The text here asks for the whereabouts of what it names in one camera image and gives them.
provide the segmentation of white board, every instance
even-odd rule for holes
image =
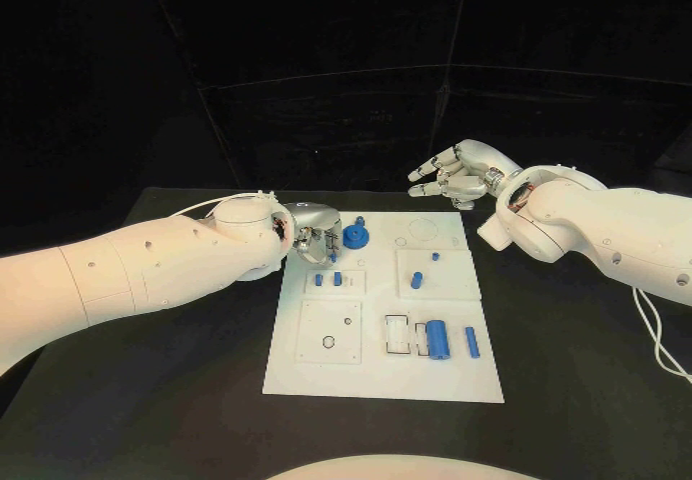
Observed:
[[[345,227],[359,215],[371,241],[359,250],[345,249],[331,269],[316,269],[289,254],[263,392],[504,403],[460,214],[342,212]],[[433,252],[440,253],[437,262]],[[419,290],[410,288],[410,269],[424,273]],[[341,290],[336,271],[349,279]],[[322,287],[315,285],[318,273]],[[410,354],[387,351],[388,315],[407,316]],[[426,336],[417,324],[429,320],[446,322],[449,360],[421,355]],[[398,323],[394,350],[406,352],[407,327]],[[469,326],[478,359],[469,353]]]

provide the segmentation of white cable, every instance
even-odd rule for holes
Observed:
[[[211,203],[221,203],[225,200],[231,200],[233,198],[257,197],[260,195],[264,195],[261,191],[256,192],[256,193],[238,193],[235,195],[230,195],[228,197],[220,197],[220,198],[215,198],[214,200],[208,200],[207,202],[202,202],[202,203],[198,203],[197,205],[192,205],[192,207],[184,208],[179,212],[176,212],[174,215],[169,215],[169,216],[175,217],[176,215],[182,215],[185,212],[189,212],[191,210],[195,210],[197,208],[204,207],[205,205],[210,205]],[[214,213],[215,209],[217,209],[217,207],[214,207],[210,210],[210,213],[205,215],[205,218]]]
[[[652,327],[652,324],[651,324],[651,321],[649,321],[649,318],[646,316],[646,313],[645,313],[645,310],[642,308],[642,304],[639,303],[639,296],[638,296],[638,293],[642,295],[642,297],[645,298],[646,300],[646,303],[649,304],[649,308],[652,309],[652,312],[654,312],[654,317],[656,318],[656,333],[654,332],[654,327]],[[654,346],[654,355],[656,357],[656,361],[659,362],[659,365],[661,365],[661,368],[664,370],[667,370],[668,372],[671,372],[674,375],[678,375],[684,378],[688,379],[688,382],[692,383],[692,375],[685,371],[685,369],[682,368],[681,364],[678,363],[678,361],[675,360],[674,356],[671,355],[671,353],[668,353],[668,350],[667,348],[664,347],[664,345],[661,344],[661,337],[664,336],[664,325],[661,323],[661,316],[659,316],[659,311],[656,310],[656,307],[654,306],[654,303],[652,301],[649,300],[649,296],[646,295],[646,293],[643,292],[642,289],[636,288],[636,287],[632,287],[632,295],[635,297],[635,304],[638,305],[638,310],[639,310],[639,313],[642,315],[642,319],[645,320],[645,325],[646,325],[646,328],[649,329],[649,333],[652,335],[652,339],[654,339],[654,342],[655,342],[655,346]],[[664,361],[661,360],[661,352],[664,352],[664,354],[667,355],[667,358],[671,360],[671,363],[675,365],[675,367],[678,368],[678,370],[674,370],[672,368],[669,368],[665,364],[664,364]]]

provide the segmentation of dark table surface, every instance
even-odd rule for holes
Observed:
[[[148,189],[127,223],[225,195]],[[341,210],[452,210],[442,198],[282,192]],[[282,272],[45,349],[0,421],[3,479],[263,478],[334,457],[459,458],[545,479],[692,475],[691,385],[665,373],[628,286],[476,235],[463,213],[505,404],[263,395]],[[690,307],[655,299],[692,366]]]

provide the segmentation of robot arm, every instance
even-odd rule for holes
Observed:
[[[692,199],[638,188],[607,189],[560,165],[522,170],[475,140],[426,162],[410,179],[436,168],[437,181],[414,186],[411,196],[443,194],[462,210],[483,193],[498,197],[496,213],[479,228],[496,250],[514,242],[544,262],[577,251],[610,278],[692,305]]]
[[[0,375],[70,333],[264,277],[280,269],[292,247],[319,264],[341,254],[334,208],[285,207],[261,192],[223,200],[201,221],[176,214],[0,259]]]

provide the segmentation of blue object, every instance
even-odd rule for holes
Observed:
[[[411,279],[411,288],[416,288],[419,290],[421,288],[421,284],[423,284],[423,273],[416,272],[414,278]]]
[[[447,327],[443,320],[432,320],[426,325],[429,334],[429,354],[433,360],[450,358],[450,344],[447,343]]]
[[[469,352],[472,353],[472,358],[481,358],[479,344],[476,343],[476,332],[473,327],[466,327],[466,341],[469,342]]]
[[[357,223],[344,229],[344,246],[352,250],[358,250],[368,245],[371,234],[365,228],[364,217],[357,218]]]

